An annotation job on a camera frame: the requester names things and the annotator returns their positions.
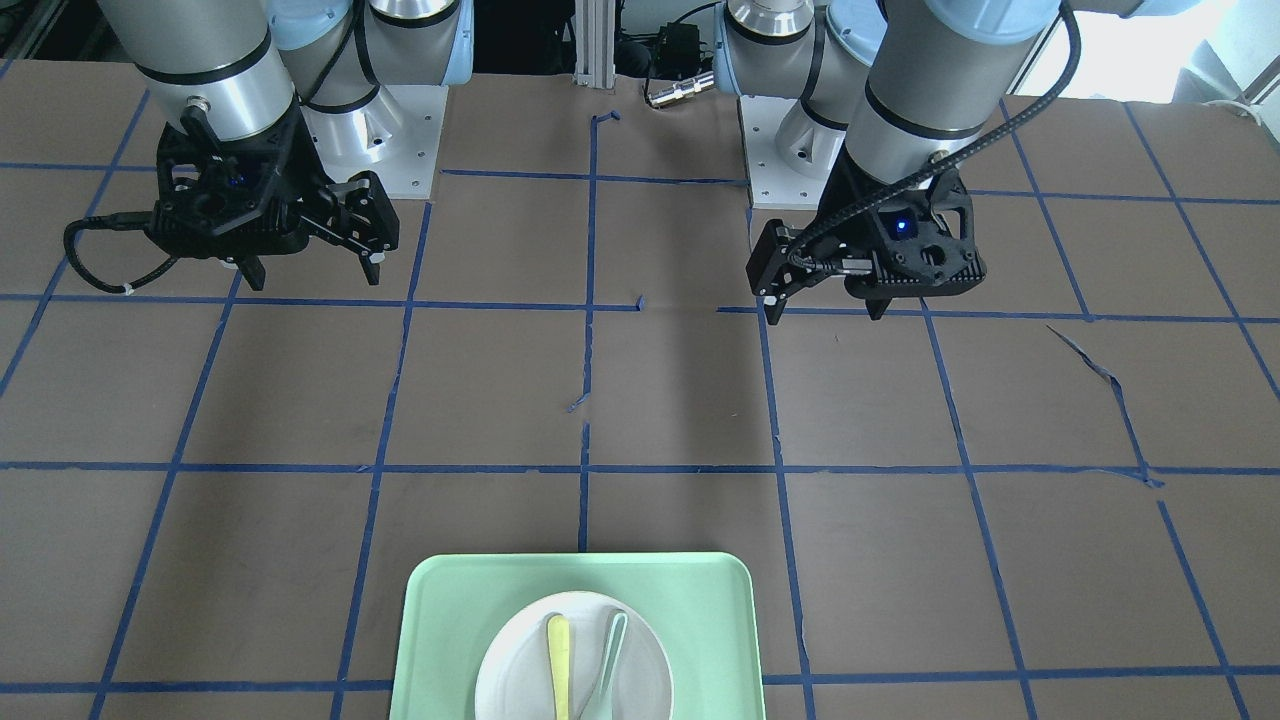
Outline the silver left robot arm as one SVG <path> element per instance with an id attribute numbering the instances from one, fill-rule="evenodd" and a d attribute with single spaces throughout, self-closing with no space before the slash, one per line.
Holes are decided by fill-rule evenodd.
<path id="1" fill-rule="evenodd" d="M 844 137 L 815 217 L 765 223 L 748 259 L 769 324 L 788 301 L 840 278 L 878 320 L 897 299 L 951 297 L 987 265 L 963 163 L 1038 117 L 1074 78 L 1082 32 L 1066 1 L 722 1 L 717 85 L 795 96 Z M 1068 31 L 1060 77 L 1001 126 L 986 122 L 1034 41 Z"/>

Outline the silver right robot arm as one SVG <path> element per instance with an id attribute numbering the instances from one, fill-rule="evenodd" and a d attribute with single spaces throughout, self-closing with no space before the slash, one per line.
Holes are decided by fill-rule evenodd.
<path id="1" fill-rule="evenodd" d="M 72 269 L 129 295 L 179 260 L 216 260 L 252 290 L 265 258 L 321 240 L 369 284 L 398 249 L 381 173 L 417 155 L 396 86 L 474 70 L 471 1 L 104 1 L 166 124 L 151 209 L 72 222 Z"/>

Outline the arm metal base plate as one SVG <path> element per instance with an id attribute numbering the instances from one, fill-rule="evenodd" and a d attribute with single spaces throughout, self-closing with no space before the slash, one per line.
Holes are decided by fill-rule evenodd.
<path id="1" fill-rule="evenodd" d="M 742 143 L 755 208 L 814 211 L 845 129 L 814 119 L 797 99 L 742 96 Z"/>
<path id="2" fill-rule="evenodd" d="M 389 86 L 364 108 L 344 114 L 303 109 L 325 172 L 346 181 L 361 170 L 378 174 L 392 199 L 433 195 L 445 106 L 442 86 Z"/>

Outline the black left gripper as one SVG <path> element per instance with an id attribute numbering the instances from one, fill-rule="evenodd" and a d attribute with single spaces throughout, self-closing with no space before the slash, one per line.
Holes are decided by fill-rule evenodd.
<path id="1" fill-rule="evenodd" d="M 778 325 L 783 301 L 827 279 L 841 279 L 878 322 L 893 299 L 955 296 L 987 278 L 977 249 L 975 218 L 957 169 L 951 168 L 820 232 L 771 220 L 746 263 L 768 325 Z"/>

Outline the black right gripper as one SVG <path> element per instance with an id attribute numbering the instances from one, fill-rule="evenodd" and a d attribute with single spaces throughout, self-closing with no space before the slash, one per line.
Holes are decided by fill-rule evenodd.
<path id="1" fill-rule="evenodd" d="M 321 240 L 358 258 L 380 284 L 401 222 L 376 173 L 335 182 L 297 106 L 248 138 L 216 137 L 212 104 L 189 100 L 157 143 L 157 200 L 143 232 L 174 258 L 237 263 L 262 290 L 261 256 L 292 255 Z"/>

